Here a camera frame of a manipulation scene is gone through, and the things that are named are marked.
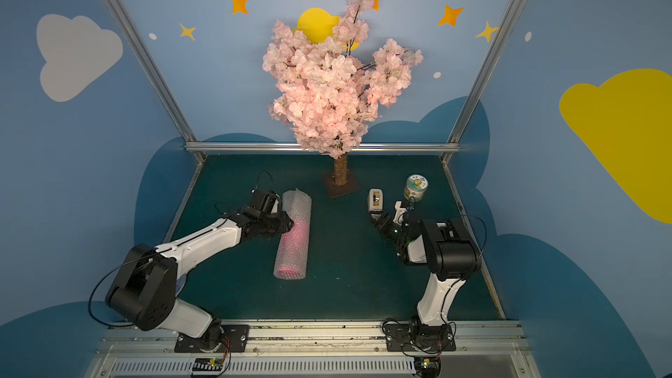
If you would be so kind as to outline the clear bubble wrap sheet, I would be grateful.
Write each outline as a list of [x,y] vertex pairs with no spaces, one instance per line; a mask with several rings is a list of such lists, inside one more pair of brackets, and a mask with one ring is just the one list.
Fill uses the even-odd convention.
[[283,204],[293,227],[280,239],[274,276],[282,280],[301,280],[307,272],[313,200],[309,194],[295,189],[283,194]]

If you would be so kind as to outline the pink plastic wine glass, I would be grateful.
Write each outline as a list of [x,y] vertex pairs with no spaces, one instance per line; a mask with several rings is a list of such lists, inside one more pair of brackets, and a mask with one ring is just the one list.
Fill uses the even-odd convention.
[[274,276],[283,280],[306,277],[310,223],[297,220],[292,230],[283,234],[278,246]]

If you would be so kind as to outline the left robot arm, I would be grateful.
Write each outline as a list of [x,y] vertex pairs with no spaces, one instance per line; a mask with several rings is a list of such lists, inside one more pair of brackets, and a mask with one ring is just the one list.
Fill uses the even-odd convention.
[[178,281],[199,264],[256,237],[280,236],[294,221],[272,191],[255,190],[250,203],[188,236],[155,247],[138,244],[126,255],[105,297],[106,305],[143,330],[166,329],[213,352],[226,338],[222,322],[179,299]]

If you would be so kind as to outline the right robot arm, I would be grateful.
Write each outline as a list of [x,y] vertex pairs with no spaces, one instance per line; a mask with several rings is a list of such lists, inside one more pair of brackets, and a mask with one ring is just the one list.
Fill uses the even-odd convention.
[[444,222],[422,220],[405,201],[395,203],[395,213],[383,211],[383,202],[369,202],[369,216],[376,229],[395,245],[407,266],[425,266],[430,271],[423,297],[416,306],[419,324],[441,327],[458,291],[481,267],[482,248],[470,236],[465,215]]

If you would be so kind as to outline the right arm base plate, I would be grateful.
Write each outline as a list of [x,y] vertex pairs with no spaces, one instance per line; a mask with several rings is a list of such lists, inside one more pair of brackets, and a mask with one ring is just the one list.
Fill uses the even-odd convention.
[[424,325],[385,321],[381,325],[389,352],[422,352],[439,355],[456,350],[453,328],[450,325]]

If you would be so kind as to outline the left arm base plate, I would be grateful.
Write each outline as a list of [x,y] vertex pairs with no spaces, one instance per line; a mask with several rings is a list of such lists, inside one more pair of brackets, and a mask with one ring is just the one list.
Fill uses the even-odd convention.
[[199,338],[180,334],[174,352],[178,354],[243,353],[249,334],[248,325],[213,325]]

